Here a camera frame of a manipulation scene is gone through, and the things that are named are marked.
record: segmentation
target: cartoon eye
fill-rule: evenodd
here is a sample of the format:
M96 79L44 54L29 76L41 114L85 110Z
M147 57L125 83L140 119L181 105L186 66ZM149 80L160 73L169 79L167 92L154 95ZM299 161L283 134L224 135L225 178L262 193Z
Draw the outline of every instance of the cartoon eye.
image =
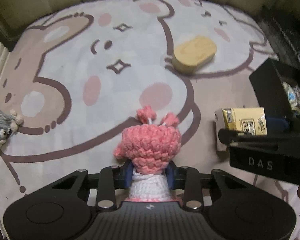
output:
M6 95L6 98L4 99L4 102L5 102L5 103L8 103L9 100L11 99L11 97L12 97L12 94L11 94L11 93L8 93L8 94Z
M17 63L16 66L14 67L14 70L16 70L16 69L20 66L20 63L21 63L21 58L18 60L18 63Z
M6 85L7 85L7 81L8 81L7 79L5 79L5 80L4 80L4 82L3 82L3 84L2 84L2 87L3 87L3 88L5 88L5 87L6 87Z
M93 55L96 55L97 54L97 51L95 49L95 46L100 42L99 39L97 39L96 41L94 41L92 44L91 44L91 47L90 47L90 50L92 52ZM104 48L105 49L110 49L112 46L112 41L106 41L105 44L104 44Z
M106 41L105 45L104 45L104 48L105 49L110 49L112 46L112 41Z

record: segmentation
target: wooden block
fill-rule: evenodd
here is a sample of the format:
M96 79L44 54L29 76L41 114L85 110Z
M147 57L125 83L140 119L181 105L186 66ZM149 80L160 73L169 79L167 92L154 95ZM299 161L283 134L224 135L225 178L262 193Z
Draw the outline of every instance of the wooden block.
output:
M211 39L199 35L176 46L173 51L172 65L182 73L192 74L210 61L216 52L215 43Z

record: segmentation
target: knitted toy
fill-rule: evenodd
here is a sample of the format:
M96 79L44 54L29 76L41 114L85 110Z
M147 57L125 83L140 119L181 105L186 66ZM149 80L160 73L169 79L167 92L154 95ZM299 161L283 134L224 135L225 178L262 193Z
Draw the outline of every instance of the knitted toy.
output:
M168 113L160 125L152 124L156 113L150 106L137 111L143 125L126 128L122 141L114 151L117 159L131 159L134 170L129 197L126 201L180 201L170 191L164 170L180 151L181 134L176 126L178 118Z
M10 114L5 114L0 111L0 147L7 140L7 136L11 132L18 130L18 125L23 123L23 117L17 115L16 111L11 110Z

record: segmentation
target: black box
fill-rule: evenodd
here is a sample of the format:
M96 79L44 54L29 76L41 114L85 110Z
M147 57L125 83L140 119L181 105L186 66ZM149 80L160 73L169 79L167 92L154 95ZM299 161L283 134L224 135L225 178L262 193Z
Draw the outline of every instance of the black box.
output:
M292 87L300 87L300 70L269 58L249 76L249 79L266 117L293 118L282 82Z

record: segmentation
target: pink crocheted hair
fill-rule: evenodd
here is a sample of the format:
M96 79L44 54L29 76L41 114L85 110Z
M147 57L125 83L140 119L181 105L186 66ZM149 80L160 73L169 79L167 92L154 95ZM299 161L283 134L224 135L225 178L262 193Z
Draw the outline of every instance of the pink crocheted hair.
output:
M138 173L161 174L180 151L181 134L175 128L179 120L173 113L168 113L159 126L152 124L156 113L150 106L139 109L137 117L143 125L123 130L122 141L114 150L114 156L131 159Z

